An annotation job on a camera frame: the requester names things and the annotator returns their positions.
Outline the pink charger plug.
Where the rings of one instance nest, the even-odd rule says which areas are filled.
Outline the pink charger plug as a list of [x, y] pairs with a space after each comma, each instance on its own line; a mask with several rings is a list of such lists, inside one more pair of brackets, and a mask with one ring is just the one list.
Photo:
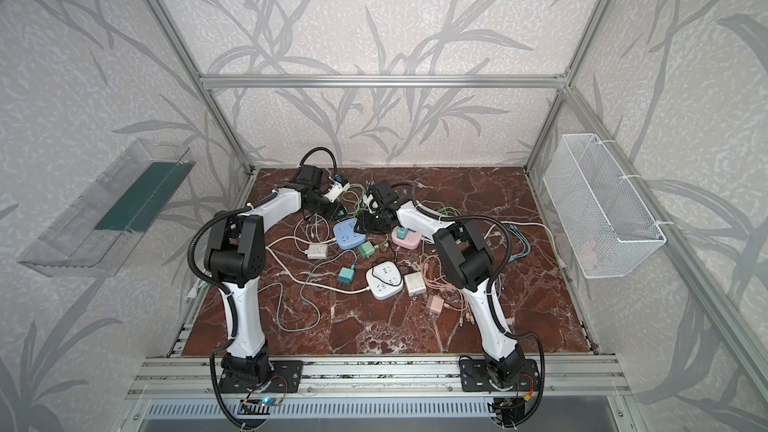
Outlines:
[[431, 295], [427, 300], [427, 309], [431, 314], [440, 315], [444, 308], [444, 300], [438, 295]]

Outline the cream white charger plug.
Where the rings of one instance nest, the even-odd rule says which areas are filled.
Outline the cream white charger plug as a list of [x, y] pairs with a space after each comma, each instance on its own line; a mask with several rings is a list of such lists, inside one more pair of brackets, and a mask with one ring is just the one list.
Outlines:
[[323, 260], [328, 257], [328, 250], [327, 244], [310, 244], [306, 250], [306, 256], [309, 260]]

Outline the blue power strip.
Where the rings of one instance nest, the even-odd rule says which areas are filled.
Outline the blue power strip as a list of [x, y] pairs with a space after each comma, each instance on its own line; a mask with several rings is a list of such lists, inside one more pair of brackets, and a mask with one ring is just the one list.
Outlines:
[[357, 219], [350, 218], [338, 222], [333, 227], [334, 238], [342, 251], [354, 249], [367, 241], [365, 234], [355, 230], [356, 225]]

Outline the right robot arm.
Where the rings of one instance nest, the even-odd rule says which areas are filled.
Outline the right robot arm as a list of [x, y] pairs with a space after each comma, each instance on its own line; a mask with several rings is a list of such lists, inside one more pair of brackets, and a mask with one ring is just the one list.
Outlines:
[[389, 232], [400, 226], [430, 240], [440, 259], [443, 275], [467, 300], [480, 330], [488, 371], [502, 388], [517, 376], [526, 360], [519, 340], [506, 322], [495, 292], [495, 282], [511, 256], [511, 232], [506, 230], [506, 250], [499, 264], [478, 224], [498, 228], [503, 223], [481, 214], [447, 216], [424, 207], [412, 195], [400, 195], [386, 181], [371, 183], [363, 198], [357, 226], [365, 233]]

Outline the teal charger plug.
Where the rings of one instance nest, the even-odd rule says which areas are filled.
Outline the teal charger plug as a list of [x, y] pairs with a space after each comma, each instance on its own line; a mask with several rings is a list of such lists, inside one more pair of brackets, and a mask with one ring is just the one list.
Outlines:
[[349, 286], [354, 281], [355, 271], [350, 267], [342, 267], [337, 275], [337, 282], [344, 286]]

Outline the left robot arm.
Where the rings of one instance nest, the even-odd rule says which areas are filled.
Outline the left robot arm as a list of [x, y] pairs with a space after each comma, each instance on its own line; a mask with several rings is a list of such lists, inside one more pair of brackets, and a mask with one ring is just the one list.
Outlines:
[[266, 264], [266, 232], [300, 211], [331, 221], [346, 214], [339, 197], [349, 181], [338, 173], [301, 165], [291, 181], [239, 209], [220, 211], [192, 237], [186, 258], [191, 272], [216, 288], [224, 303], [228, 342], [222, 368], [229, 375], [264, 382], [272, 374], [261, 327], [258, 279]]

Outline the white power strip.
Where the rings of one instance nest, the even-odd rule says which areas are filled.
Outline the white power strip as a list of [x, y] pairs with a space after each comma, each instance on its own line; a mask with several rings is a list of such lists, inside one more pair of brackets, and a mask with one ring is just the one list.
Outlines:
[[366, 272], [369, 290], [376, 300], [384, 301], [403, 290], [403, 276], [392, 261], [379, 263]]

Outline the pink power strip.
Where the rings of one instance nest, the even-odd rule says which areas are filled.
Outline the pink power strip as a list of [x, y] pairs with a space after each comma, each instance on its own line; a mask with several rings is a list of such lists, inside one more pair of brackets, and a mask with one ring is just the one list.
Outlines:
[[403, 240], [400, 240], [397, 238], [397, 234], [396, 234], [397, 229], [399, 227], [400, 226], [395, 227], [390, 234], [390, 238], [392, 242], [396, 246], [405, 248], [407, 250], [415, 250], [416, 248], [418, 248], [423, 240], [423, 236], [420, 233], [407, 228], [408, 229], [407, 237]]

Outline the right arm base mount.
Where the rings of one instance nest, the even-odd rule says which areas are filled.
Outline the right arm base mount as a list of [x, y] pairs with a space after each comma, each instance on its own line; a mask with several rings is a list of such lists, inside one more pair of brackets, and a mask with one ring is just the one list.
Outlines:
[[463, 392], [520, 392], [532, 394], [541, 385], [541, 375], [534, 359], [524, 359], [517, 371], [504, 375], [487, 360], [461, 355], [458, 359]]

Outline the light green charger plug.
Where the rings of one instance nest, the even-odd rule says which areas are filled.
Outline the light green charger plug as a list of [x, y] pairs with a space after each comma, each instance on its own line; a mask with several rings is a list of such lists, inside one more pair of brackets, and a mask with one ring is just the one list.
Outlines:
[[370, 241], [366, 241], [357, 247], [357, 251], [361, 258], [368, 259], [376, 253], [377, 247]]

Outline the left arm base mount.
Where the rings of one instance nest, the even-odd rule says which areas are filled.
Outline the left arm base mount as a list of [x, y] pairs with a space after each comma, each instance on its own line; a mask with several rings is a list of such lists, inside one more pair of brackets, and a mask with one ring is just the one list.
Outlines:
[[303, 366], [300, 360], [271, 361], [266, 371], [255, 377], [225, 369], [219, 379], [219, 390], [222, 394], [295, 394], [299, 390]]

